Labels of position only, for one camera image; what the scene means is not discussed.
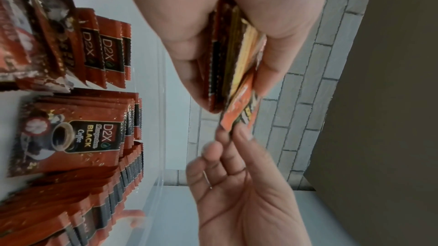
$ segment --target stack of coffee packets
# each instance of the stack of coffee packets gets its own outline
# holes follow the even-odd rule
[[[74,89],[24,105],[9,175],[46,175],[0,205],[0,245],[105,240],[143,179],[139,139],[137,93]]]
[[[233,0],[219,0],[209,16],[205,96],[209,111],[223,110],[220,124],[231,131],[238,122],[254,123],[259,97],[253,90],[266,36],[253,27]]]
[[[69,92],[66,74],[103,88],[130,80],[128,23],[73,0],[1,0],[0,21],[0,86]]]

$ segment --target brown wall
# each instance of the brown wall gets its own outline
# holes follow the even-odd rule
[[[438,245],[438,0],[370,0],[305,176],[362,245]]]

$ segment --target hand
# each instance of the hand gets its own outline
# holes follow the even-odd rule
[[[203,30],[218,0],[134,0],[168,50],[175,69],[192,97],[203,108],[204,64],[197,59],[206,50]],[[235,0],[250,21],[267,34],[263,60],[254,83],[265,96],[283,78],[325,0]]]
[[[218,141],[208,144],[187,166],[200,245],[311,245],[293,191],[270,154],[242,123],[232,140],[225,151]]]

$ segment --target tiled floor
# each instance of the tiled floor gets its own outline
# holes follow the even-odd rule
[[[344,69],[368,0],[327,0],[289,72],[262,100],[253,130],[294,189],[311,189],[302,176]],[[190,106],[187,162],[213,140],[219,116]],[[185,172],[167,170],[167,185],[186,185]]]

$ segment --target clear plastic box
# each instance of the clear plastic box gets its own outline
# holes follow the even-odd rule
[[[132,80],[126,89],[109,84],[109,90],[138,92],[143,99],[142,141],[144,143],[144,178],[129,196],[126,209],[141,209],[146,218],[132,229],[130,219],[120,219],[113,226],[104,246],[145,245],[157,210],[165,166],[165,49],[148,26],[133,0],[74,0],[77,7],[93,8],[97,15],[132,25]],[[70,78],[76,87],[86,87]],[[101,89],[89,84],[93,89]],[[34,92],[0,93],[0,200],[26,185],[33,176],[6,178],[8,157],[17,128],[20,102],[37,95]]]

